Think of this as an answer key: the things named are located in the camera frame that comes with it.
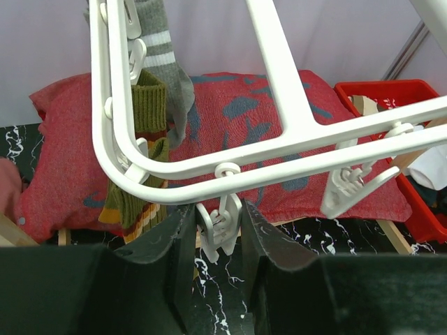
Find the olive green ribbed sock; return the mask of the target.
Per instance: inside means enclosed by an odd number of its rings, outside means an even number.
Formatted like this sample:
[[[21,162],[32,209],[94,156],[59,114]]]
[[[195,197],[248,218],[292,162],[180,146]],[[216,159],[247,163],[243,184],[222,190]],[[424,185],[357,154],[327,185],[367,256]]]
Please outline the olive green ribbed sock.
[[[131,87],[135,136],[147,141],[149,158],[168,162],[166,86],[143,70]],[[145,202],[108,182],[108,192],[98,221],[121,226],[124,242],[130,243],[167,217],[165,205]]]

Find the white plastic clip hanger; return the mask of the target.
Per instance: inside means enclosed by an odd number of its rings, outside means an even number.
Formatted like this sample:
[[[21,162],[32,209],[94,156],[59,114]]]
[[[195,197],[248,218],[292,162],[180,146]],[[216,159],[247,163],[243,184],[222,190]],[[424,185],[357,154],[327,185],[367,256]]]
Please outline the white plastic clip hanger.
[[[148,176],[188,179],[213,172],[222,163],[246,165],[389,131],[397,123],[438,121],[446,98],[399,107],[331,125],[316,122],[272,1],[248,1],[282,133],[271,140],[174,163],[144,156],[135,139],[128,60],[129,37],[140,28],[132,1],[90,1],[92,137],[104,173],[124,191],[149,202],[188,204],[298,177],[387,158],[446,142],[446,127],[318,154],[176,189],[143,185]]]

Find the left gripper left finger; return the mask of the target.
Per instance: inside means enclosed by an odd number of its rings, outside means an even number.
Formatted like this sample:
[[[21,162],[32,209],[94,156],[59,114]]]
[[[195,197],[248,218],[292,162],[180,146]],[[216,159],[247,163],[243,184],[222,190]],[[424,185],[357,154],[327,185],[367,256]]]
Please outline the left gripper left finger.
[[[111,250],[102,244],[1,249],[2,334],[186,334],[196,208]]]

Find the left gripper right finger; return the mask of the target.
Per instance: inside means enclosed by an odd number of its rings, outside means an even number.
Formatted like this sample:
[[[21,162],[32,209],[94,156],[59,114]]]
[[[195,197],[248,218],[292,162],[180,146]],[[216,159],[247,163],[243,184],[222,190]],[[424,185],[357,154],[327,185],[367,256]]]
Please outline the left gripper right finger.
[[[318,255],[242,204],[245,299],[257,334],[445,334],[443,255]]]

